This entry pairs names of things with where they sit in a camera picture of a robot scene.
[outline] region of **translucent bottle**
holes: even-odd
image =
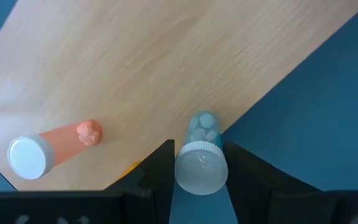
[[[210,112],[199,112],[190,120],[184,146],[177,155],[175,178],[186,191],[209,195],[223,187],[227,175],[219,120]]]

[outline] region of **blue background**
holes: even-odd
[[[14,3],[0,0],[0,27]],[[358,189],[358,15],[223,138],[319,189]],[[199,197],[176,185],[171,223],[183,222],[236,223],[227,189]]]

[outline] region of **wood grain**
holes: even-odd
[[[19,0],[0,31],[0,172],[20,190],[103,189],[198,110],[228,128],[358,0]],[[102,144],[39,180],[12,139],[94,118]]]

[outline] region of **bottle cap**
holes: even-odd
[[[7,159],[17,175],[34,180],[50,171],[55,163],[55,154],[43,137],[26,136],[11,142]]]
[[[195,195],[217,192],[227,181],[229,171],[222,150],[208,141],[184,145],[175,161],[179,186]]]

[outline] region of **white pill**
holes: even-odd
[[[206,113],[200,116],[200,123],[203,128],[211,128],[215,124],[215,118]]]
[[[206,134],[205,140],[206,140],[206,141],[213,141],[213,140],[216,138],[217,135],[218,135],[218,134],[217,134],[216,131],[210,130],[210,131]]]
[[[190,130],[194,130],[197,127],[198,124],[198,119],[197,118],[192,118],[189,124],[189,129]]]
[[[190,141],[200,141],[205,138],[206,131],[202,128],[197,128],[190,136]]]

